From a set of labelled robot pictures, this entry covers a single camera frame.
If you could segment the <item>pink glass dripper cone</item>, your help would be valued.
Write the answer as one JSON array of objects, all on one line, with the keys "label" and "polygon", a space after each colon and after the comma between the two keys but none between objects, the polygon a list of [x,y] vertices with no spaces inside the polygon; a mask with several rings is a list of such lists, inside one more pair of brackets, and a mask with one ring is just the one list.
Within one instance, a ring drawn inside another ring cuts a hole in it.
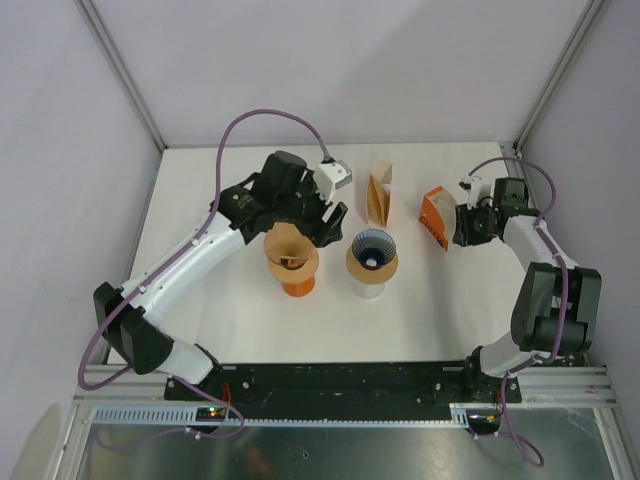
[{"label": "pink glass dripper cone", "polygon": [[264,241],[264,252],[269,261],[288,270],[304,266],[314,249],[313,243],[305,236],[285,237],[270,233]]}]

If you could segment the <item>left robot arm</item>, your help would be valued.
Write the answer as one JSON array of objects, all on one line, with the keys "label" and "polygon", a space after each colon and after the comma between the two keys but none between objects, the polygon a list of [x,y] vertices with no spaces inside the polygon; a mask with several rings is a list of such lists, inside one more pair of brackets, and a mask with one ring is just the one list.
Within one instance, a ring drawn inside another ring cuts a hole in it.
[{"label": "left robot arm", "polygon": [[94,291],[103,338],[136,374],[178,376],[197,398],[214,397],[221,387],[217,361],[163,331],[164,317],[205,274],[277,223],[294,225],[317,248],[341,240],[348,208],[332,198],[351,180],[342,161],[329,158],[311,169],[292,153],[271,153],[260,171],[222,190],[203,222],[149,271]]}]

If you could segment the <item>brown paper coffee filter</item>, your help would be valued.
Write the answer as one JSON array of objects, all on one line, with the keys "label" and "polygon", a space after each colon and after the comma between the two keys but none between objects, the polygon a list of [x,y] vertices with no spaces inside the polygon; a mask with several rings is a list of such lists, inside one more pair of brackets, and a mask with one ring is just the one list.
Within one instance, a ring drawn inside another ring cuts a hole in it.
[{"label": "brown paper coffee filter", "polygon": [[279,265],[304,264],[315,249],[295,225],[283,222],[276,222],[266,233],[263,247],[267,258]]}]

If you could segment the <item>clear glass dripper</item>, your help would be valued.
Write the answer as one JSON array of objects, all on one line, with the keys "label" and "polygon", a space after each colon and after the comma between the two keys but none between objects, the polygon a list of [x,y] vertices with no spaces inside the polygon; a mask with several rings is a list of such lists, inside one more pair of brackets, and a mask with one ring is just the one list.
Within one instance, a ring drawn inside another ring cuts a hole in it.
[{"label": "clear glass dripper", "polygon": [[384,283],[367,284],[356,279],[351,282],[351,285],[354,293],[359,298],[367,300],[378,298],[385,289]]}]

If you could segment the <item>orange glass beaker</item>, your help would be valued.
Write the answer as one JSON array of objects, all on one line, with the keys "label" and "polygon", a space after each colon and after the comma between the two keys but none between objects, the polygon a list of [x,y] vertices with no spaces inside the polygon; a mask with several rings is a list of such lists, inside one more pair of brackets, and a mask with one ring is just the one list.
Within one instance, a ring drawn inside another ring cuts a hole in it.
[{"label": "orange glass beaker", "polygon": [[282,290],[289,296],[300,298],[311,293],[315,287],[315,276],[312,275],[302,282],[281,282]]}]

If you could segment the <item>blue glass dripper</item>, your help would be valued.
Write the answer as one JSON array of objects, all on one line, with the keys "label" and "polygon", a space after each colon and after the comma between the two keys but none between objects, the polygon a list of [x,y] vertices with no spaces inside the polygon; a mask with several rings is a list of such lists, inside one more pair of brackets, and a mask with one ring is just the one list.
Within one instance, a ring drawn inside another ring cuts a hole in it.
[{"label": "blue glass dripper", "polygon": [[397,253],[393,238],[378,229],[360,232],[353,239],[351,250],[357,262],[367,270],[381,269],[388,265]]}]

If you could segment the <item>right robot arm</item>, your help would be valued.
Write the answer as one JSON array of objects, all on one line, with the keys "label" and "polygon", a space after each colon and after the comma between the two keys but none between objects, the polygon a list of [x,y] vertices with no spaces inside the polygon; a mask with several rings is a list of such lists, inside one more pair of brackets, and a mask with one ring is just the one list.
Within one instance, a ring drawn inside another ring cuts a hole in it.
[{"label": "right robot arm", "polygon": [[460,186],[468,197],[455,208],[453,243],[471,247],[498,239],[515,253],[525,271],[509,332],[481,347],[479,366],[461,376],[463,393],[473,401],[484,401],[496,391],[496,377],[589,350],[602,277],[561,249],[541,212],[529,205],[524,180],[503,177],[489,185],[472,176]]}]

